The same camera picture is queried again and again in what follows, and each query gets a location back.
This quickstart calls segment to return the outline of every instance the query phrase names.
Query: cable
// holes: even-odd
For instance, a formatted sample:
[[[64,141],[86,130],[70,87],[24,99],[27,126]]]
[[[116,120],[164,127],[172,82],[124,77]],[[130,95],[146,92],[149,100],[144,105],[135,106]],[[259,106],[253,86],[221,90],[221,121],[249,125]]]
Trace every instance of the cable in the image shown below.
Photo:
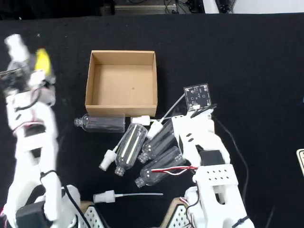
[[[127,193],[127,194],[115,194],[115,197],[123,196],[163,196],[163,193]]]
[[[199,193],[200,193],[200,191],[199,191],[199,186],[198,186],[197,183],[196,183],[196,186],[198,188],[198,200],[194,204],[188,206],[187,209],[186,209],[186,216],[187,216],[187,219],[188,219],[188,221],[189,221],[189,223],[190,223],[190,225],[191,225],[192,228],[195,228],[195,227],[194,227],[192,221],[190,221],[190,219],[188,217],[188,210],[189,210],[189,208],[194,207],[195,205],[197,205],[199,203],[199,200],[200,200],[200,194]]]
[[[133,4],[133,5],[137,5],[137,4],[141,4],[143,2],[145,2],[147,0],[141,0],[141,1],[132,1],[132,0],[128,0],[129,3]]]
[[[170,170],[197,170],[198,167],[195,166],[172,166],[169,168],[163,168],[163,169],[152,169],[151,172],[164,172],[164,171],[170,171]]]
[[[85,221],[85,224],[87,225],[87,227],[90,228],[91,226],[90,226],[89,222],[87,221],[85,215],[82,213],[81,209],[78,207],[77,203],[74,201],[73,197],[71,196],[70,192],[67,189],[67,186],[63,185],[63,188],[65,189],[68,198],[70,199],[70,201],[72,202],[74,207],[77,209],[77,211],[80,214],[80,216],[82,217],[82,219]]]
[[[34,93],[35,91],[37,91],[37,90],[38,90],[39,93],[38,93],[36,99],[35,99],[32,103],[30,103],[29,105],[24,106],[24,107],[17,107],[17,108],[15,109],[15,111],[17,112],[17,111],[20,111],[20,110],[25,110],[25,109],[31,108],[34,104],[36,104],[37,101],[39,100],[39,98],[41,97],[41,90],[40,90],[39,88],[36,89],[36,90],[34,90],[33,93]]]
[[[217,104],[213,104],[213,105],[209,105],[209,106],[207,106],[207,107],[205,107],[205,108],[199,109],[199,110],[195,111],[195,112],[190,116],[190,118],[193,118],[193,117],[195,117],[195,116],[197,116],[197,115],[199,115],[199,114],[201,114],[201,113],[203,113],[204,111],[207,111],[207,110],[209,110],[209,109],[215,109],[217,106],[218,106]]]
[[[166,4],[166,0],[163,0],[163,4],[165,5],[165,12],[166,12],[166,13],[170,13],[169,10],[168,10],[168,5],[169,5],[171,2],[172,2],[172,0],[170,0],[170,1],[168,2],[168,4]]]
[[[183,197],[180,197],[180,201],[182,201],[183,203],[187,204],[187,206],[189,206],[189,203]]]
[[[173,173],[173,172],[169,172],[169,171],[164,171],[164,173],[170,174],[170,175],[172,175],[172,176],[178,176],[178,175],[181,175],[182,173],[184,173],[185,171],[187,171],[187,170],[182,170],[182,171],[180,171],[180,172],[178,172],[178,173]]]
[[[60,151],[61,147],[62,147],[62,144],[63,144],[63,141],[64,141],[64,138],[66,136],[66,133],[68,131],[68,126],[66,126],[64,128],[64,131],[63,131],[63,135],[61,136],[61,139],[59,140],[59,144],[58,144],[58,152]],[[78,211],[78,213],[80,214],[80,216],[82,217],[82,219],[84,220],[85,224],[87,225],[88,228],[91,228],[89,222],[87,221],[85,215],[82,213],[81,209],[79,208],[79,206],[77,205],[77,203],[74,201],[73,197],[71,196],[68,188],[66,185],[63,185],[63,188],[68,196],[68,198],[70,199],[70,201],[72,202],[72,204],[74,205],[74,207],[76,208],[76,210]]]
[[[181,1],[177,2],[177,5],[181,8],[182,11],[184,11],[185,14],[187,14],[186,10],[180,5]]]
[[[162,119],[160,120],[160,123],[163,122],[163,120],[167,117],[167,115],[173,110],[173,108],[181,101],[181,99],[185,96],[185,94],[182,94],[182,96],[180,96],[180,98],[171,106],[171,108],[166,112],[166,114],[162,117]]]
[[[272,219],[272,217],[274,215],[274,211],[275,211],[275,207],[273,206],[272,209],[271,209],[270,215],[268,217],[267,223],[265,225],[265,228],[269,228],[271,219]]]
[[[28,122],[23,122],[22,124],[20,124],[19,126],[17,126],[14,130],[13,130],[13,134],[20,128],[23,126],[30,126],[32,124],[39,124],[39,125],[44,125],[44,123],[42,121],[28,121]]]
[[[232,133],[215,117],[213,116],[213,119],[221,126],[221,128],[224,129],[224,131],[230,136],[235,148],[236,148],[236,151],[238,153],[238,155],[240,156],[244,166],[245,166],[245,169],[246,169],[246,179],[245,179],[245,183],[244,183],[244,187],[243,187],[243,192],[242,192],[242,200],[243,200],[243,203],[244,203],[244,206],[246,206],[245,204],[245,201],[246,201],[246,192],[247,192],[247,186],[248,186],[248,180],[249,180],[249,169],[248,169],[248,165],[241,153],[241,151],[239,150],[238,146],[237,146],[237,143],[232,135]]]

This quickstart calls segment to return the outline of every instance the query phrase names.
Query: red wire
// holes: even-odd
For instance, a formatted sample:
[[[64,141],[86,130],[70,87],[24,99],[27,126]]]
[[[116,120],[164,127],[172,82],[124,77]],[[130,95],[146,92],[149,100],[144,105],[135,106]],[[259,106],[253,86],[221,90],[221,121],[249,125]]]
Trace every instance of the red wire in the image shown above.
[[[165,169],[155,169],[152,170],[152,172],[164,172],[164,171],[170,171],[170,170],[197,170],[198,167],[195,166],[181,166],[181,167],[170,167]]]
[[[13,133],[15,133],[15,131],[20,128],[21,126],[23,125],[26,125],[26,126],[30,126],[32,124],[40,124],[40,125],[43,125],[43,122],[42,121],[29,121],[29,122],[23,122],[22,124],[20,124],[19,126],[17,126],[14,130],[13,130]]]

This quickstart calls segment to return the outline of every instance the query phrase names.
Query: plastic tube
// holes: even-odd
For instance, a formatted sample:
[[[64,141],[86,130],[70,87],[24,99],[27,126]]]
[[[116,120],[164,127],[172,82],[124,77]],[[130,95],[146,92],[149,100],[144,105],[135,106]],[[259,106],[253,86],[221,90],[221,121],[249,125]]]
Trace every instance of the plastic tube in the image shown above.
[[[128,194],[115,194],[115,197],[122,196],[163,196],[163,193],[128,193]]]
[[[166,112],[166,114],[162,117],[160,120],[160,123],[164,121],[164,119],[167,117],[167,115],[173,110],[173,108],[181,101],[181,99],[185,96],[185,94],[182,94],[180,98],[171,106],[171,108]]]

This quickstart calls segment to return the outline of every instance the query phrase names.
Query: circuit board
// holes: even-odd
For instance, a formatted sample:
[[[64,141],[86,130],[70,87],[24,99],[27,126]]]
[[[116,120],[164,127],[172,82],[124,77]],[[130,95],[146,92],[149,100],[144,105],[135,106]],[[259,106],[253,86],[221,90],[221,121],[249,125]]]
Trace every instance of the circuit board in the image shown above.
[[[211,105],[208,84],[185,87],[184,92],[189,112]]]

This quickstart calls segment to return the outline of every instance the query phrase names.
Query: white wire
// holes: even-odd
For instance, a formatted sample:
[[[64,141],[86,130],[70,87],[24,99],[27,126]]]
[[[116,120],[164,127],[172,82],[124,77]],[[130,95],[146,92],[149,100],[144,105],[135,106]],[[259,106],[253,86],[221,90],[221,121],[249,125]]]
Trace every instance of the white wire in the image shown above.
[[[163,196],[163,193],[128,193],[128,194],[115,194],[115,197],[122,196]]]
[[[164,118],[163,120],[169,120],[169,119],[171,119],[172,118],[172,116],[168,116],[168,117],[166,117],[166,118]],[[150,120],[150,122],[155,122],[155,121],[160,121],[161,119],[151,119]]]
[[[182,201],[183,203],[185,203],[189,206],[189,203],[183,197],[180,197],[180,201]]]
[[[185,96],[185,94],[182,94],[182,96],[171,106],[171,108],[166,112],[166,114],[162,117],[160,120],[160,123],[164,121],[164,119],[167,117],[167,115],[172,111],[172,109],[181,101],[181,99]]]
[[[191,166],[172,166],[172,167],[168,167],[168,168],[162,168],[162,169],[152,169],[151,171],[167,171],[168,169],[174,170],[174,169],[189,169],[189,167]]]
[[[178,175],[181,175],[185,171],[187,171],[187,170],[182,170],[182,171],[180,171],[178,173],[173,173],[173,172],[169,172],[169,171],[164,171],[164,172],[167,173],[167,174],[170,174],[172,176],[178,176]]]

